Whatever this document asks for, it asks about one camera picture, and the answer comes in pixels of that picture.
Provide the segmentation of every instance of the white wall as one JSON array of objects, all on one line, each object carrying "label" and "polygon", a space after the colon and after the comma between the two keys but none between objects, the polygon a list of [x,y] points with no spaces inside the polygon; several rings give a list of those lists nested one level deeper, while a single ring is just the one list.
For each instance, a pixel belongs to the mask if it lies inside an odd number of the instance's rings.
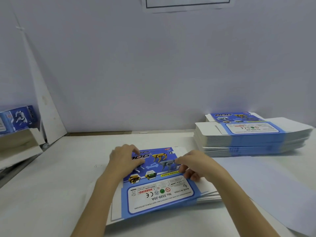
[{"label": "white wall", "polygon": [[184,129],[215,111],[316,124],[316,0],[145,14],[139,0],[12,0],[68,131]]},{"label": "white wall", "polygon": [[0,111],[37,106],[23,42],[9,0],[0,0]]}]

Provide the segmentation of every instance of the gray robot dog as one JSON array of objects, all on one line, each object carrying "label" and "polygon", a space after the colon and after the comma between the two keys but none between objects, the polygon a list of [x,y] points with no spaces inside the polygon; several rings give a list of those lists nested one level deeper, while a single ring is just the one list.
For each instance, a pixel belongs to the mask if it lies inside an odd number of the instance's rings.
[{"label": "gray robot dog", "polygon": [[166,166],[168,166],[169,171],[171,171],[171,165],[174,164],[174,159],[161,161],[159,164],[163,166],[161,171],[163,171]]}]

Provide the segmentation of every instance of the person's left hand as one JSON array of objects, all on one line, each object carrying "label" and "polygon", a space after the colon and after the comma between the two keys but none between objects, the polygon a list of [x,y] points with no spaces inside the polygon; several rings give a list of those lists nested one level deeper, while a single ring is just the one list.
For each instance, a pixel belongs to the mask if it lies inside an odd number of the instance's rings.
[{"label": "person's left hand", "polygon": [[139,149],[134,145],[117,146],[110,154],[110,161],[105,171],[123,179],[130,174],[137,166],[145,163],[144,159],[132,159],[132,152],[140,155]]}]

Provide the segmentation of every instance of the ce mark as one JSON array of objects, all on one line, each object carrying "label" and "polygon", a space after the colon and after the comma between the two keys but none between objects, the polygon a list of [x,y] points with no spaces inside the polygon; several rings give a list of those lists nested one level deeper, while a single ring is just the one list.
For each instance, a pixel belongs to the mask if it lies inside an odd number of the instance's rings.
[{"label": "ce mark", "polygon": [[[151,193],[151,197],[154,195],[154,193],[153,192],[150,192]],[[148,193],[146,193],[146,195],[147,195],[147,197],[146,198],[148,198],[149,197],[149,194]]]}]

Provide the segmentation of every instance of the hand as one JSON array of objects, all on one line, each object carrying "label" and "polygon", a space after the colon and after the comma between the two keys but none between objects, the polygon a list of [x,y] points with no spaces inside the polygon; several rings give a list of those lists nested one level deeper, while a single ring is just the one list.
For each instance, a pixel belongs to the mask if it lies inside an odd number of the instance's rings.
[{"label": "hand", "polygon": [[179,172],[184,173],[183,176],[192,181],[199,181],[201,177],[205,177],[209,182],[214,182],[220,176],[229,175],[219,163],[198,150],[190,151],[177,158],[175,162],[181,164]]},{"label": "hand", "polygon": [[123,179],[130,174],[137,166],[145,163],[144,159],[132,159],[132,152],[140,154],[139,149],[134,145],[117,146],[110,154],[110,161],[105,172],[110,171],[112,175]]}]

